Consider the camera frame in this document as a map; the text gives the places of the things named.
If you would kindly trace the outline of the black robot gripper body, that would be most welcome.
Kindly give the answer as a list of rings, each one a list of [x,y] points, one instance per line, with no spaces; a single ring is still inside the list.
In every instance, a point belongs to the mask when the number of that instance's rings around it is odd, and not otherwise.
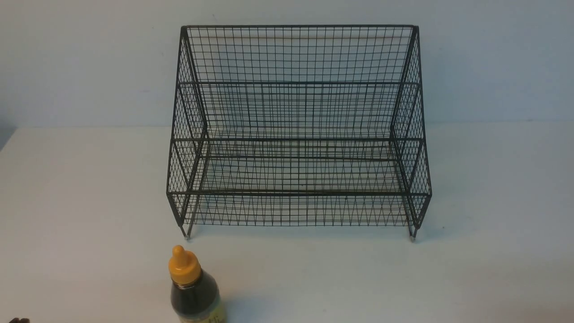
[[[9,323],[30,323],[30,319],[28,318],[13,318],[9,321]]]

